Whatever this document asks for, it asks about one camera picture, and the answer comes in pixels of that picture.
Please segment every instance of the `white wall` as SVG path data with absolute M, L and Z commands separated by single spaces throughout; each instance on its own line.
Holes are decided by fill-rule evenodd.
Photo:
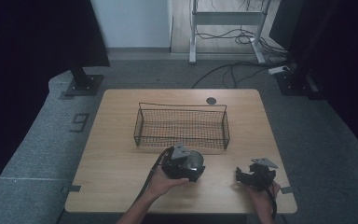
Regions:
M 91 0 L 107 48 L 168 48 L 171 0 Z

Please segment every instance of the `black wire basket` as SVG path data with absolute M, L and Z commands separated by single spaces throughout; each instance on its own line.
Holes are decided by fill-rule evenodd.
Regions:
M 139 103 L 133 137 L 136 146 L 227 149 L 227 106 Z

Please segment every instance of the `power strip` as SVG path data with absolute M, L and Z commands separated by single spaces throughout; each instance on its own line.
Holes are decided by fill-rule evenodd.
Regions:
M 281 67 L 276 67 L 276 68 L 271 68 L 268 70 L 268 73 L 270 75 L 275 75 L 275 74 L 279 74 L 279 73 L 283 73 L 283 72 L 288 72 L 290 69 L 288 66 L 281 66 Z

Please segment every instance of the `person's left hand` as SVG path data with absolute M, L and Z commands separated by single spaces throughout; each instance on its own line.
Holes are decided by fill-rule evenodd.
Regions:
M 152 197 L 157 199 L 161 195 L 167 193 L 171 188 L 175 186 L 181 186 L 189 182 L 188 178 L 182 179 L 169 179 L 164 172 L 161 170 L 159 165 L 156 168 L 155 173 L 150 179 L 149 186 L 147 187 L 145 193 L 150 194 Z

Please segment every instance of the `gray carpet floor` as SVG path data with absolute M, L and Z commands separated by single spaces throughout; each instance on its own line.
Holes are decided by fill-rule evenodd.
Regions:
M 115 223 L 119 214 L 71 214 L 62 209 L 68 188 L 108 89 L 190 89 L 228 60 L 114 60 L 111 68 L 85 68 L 104 79 L 95 96 L 62 97 L 72 75 L 49 82 L 49 95 L 34 124 L 0 175 L 0 223 Z M 260 92 L 291 182 L 298 210 L 276 223 L 358 223 L 358 140 L 326 101 L 283 96 L 267 70 L 234 69 L 239 89 Z M 195 88 L 233 88 L 218 70 Z M 88 114 L 83 131 L 76 114 Z M 257 223 L 250 216 L 148 216 L 145 223 Z

